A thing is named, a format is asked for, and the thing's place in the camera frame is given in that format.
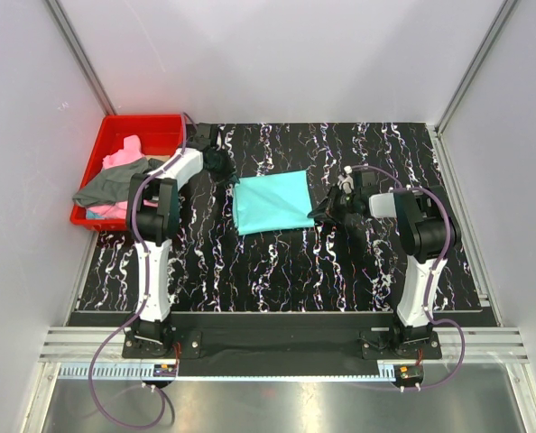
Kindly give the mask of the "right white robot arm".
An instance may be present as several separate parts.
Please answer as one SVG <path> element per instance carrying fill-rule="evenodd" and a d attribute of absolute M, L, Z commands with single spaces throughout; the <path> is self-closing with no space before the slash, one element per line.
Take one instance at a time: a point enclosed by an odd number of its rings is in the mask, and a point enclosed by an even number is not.
<path fill-rule="evenodd" d="M 449 321 L 434 318 L 433 304 L 449 251 L 460 241 L 460 229 L 445 201 L 434 189 L 398 188 L 370 194 L 334 187 L 308 213 L 314 221 L 331 225 L 344 222 L 348 215 L 394 219 L 407 256 L 404 288 L 393 322 L 387 331 L 364 333 L 363 349 L 408 359 L 438 351 L 435 326 Z"/>

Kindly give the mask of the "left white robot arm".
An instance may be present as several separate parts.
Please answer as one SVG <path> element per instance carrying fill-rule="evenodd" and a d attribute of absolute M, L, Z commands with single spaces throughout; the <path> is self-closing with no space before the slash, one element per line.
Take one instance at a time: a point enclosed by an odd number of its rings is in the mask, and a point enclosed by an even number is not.
<path fill-rule="evenodd" d="M 134 238 L 138 259 L 139 298 L 125 344 L 143 346 L 163 357 L 173 348 L 171 303 L 168 295 L 168 257 L 180 227 L 180 189 L 207 171 L 219 184 L 236 184 L 229 154 L 215 146 L 181 148 L 161 166 L 131 178 L 126 225 Z"/>

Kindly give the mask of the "teal t shirt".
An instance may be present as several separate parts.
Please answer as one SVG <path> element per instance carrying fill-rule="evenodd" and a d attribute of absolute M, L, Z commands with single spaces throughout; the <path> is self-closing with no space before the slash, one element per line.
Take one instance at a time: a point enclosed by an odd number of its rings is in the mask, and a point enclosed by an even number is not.
<path fill-rule="evenodd" d="M 314 226 L 305 170 L 241 178 L 233 187 L 233 219 L 239 235 Z"/>

